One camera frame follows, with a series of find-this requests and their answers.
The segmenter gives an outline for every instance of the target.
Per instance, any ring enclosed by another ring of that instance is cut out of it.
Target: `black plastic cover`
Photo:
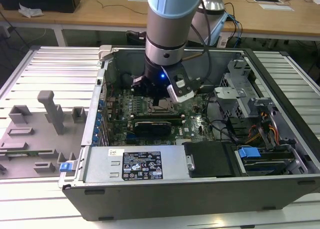
[[[189,172],[191,178],[241,177],[234,144],[230,142],[200,141],[184,144],[185,154],[192,156],[194,167]]]

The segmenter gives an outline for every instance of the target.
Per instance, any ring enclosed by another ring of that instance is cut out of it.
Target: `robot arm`
[[[207,24],[202,25],[206,21],[200,20],[204,18],[204,9],[199,8],[201,1],[148,0],[145,70],[143,76],[134,80],[133,88],[139,88],[154,98],[169,95],[175,103],[182,103],[195,95],[194,91],[201,86],[200,78],[190,80],[181,61],[188,37],[193,36],[191,24],[195,28],[207,29]],[[204,5],[206,9],[210,8],[206,12],[215,6],[224,14],[223,2],[218,7],[213,0],[205,0]],[[217,38],[222,27],[212,28]]]

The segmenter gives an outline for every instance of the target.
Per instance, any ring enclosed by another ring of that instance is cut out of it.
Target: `blue plastic latch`
[[[63,163],[61,163],[59,171],[61,173],[72,172],[72,162],[63,162]]]
[[[260,152],[256,147],[242,147],[238,150],[241,158],[260,158]]]

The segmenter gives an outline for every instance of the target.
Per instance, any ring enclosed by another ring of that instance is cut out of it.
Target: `metal bracket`
[[[170,81],[167,91],[174,103],[182,103],[195,96],[194,91],[201,86],[200,79],[190,81],[181,63],[162,66],[162,69]]]
[[[118,50],[113,51],[112,45],[102,45],[99,47],[98,56],[100,62],[104,62],[110,58],[113,57],[113,52],[116,52]]]
[[[248,101],[249,114],[258,115],[261,111],[268,111],[268,106],[273,105],[273,101],[270,98],[250,98]]]
[[[74,172],[77,168],[78,160],[67,160],[66,163],[72,163],[72,171]],[[62,187],[65,185],[66,181],[65,178],[67,176],[67,172],[61,172],[59,176],[58,181],[58,187],[62,189]]]
[[[234,76],[244,76],[248,77],[251,72],[251,68],[246,60],[232,60],[228,63],[228,69],[231,75]]]

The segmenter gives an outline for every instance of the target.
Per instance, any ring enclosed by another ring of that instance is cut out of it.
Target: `wooden desk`
[[[223,1],[234,5],[236,19],[243,25],[243,37],[320,41],[320,5],[313,2],[290,0],[284,5],[290,4],[294,11],[276,11],[262,9],[259,3],[245,0]],[[226,9],[232,14],[231,5],[226,5]],[[22,16],[18,11],[1,12],[15,27],[53,29],[59,46],[64,47],[67,43],[63,30],[145,30],[148,4],[128,0],[81,0],[74,13],[45,11],[44,16],[31,19]],[[0,26],[8,26],[1,17]],[[227,21],[221,32],[220,47],[233,31],[233,23]]]
[[[253,0],[223,1],[234,5],[235,17],[243,25],[244,38],[320,41],[320,5],[314,2],[282,0],[284,3],[278,5],[288,5],[294,10],[282,11],[266,10],[259,5],[266,3],[249,3]],[[226,10],[233,13],[230,4],[226,5]],[[227,21],[221,37],[227,40],[234,29],[233,23]]]
[[[53,29],[58,45],[66,47],[68,44],[63,30],[145,31],[148,3],[128,0],[81,0],[74,13],[44,11],[43,16],[32,18],[23,16],[17,10],[3,10],[2,7],[1,12],[15,27]],[[10,36],[5,29],[9,24],[0,15],[1,26],[4,27],[2,31]]]

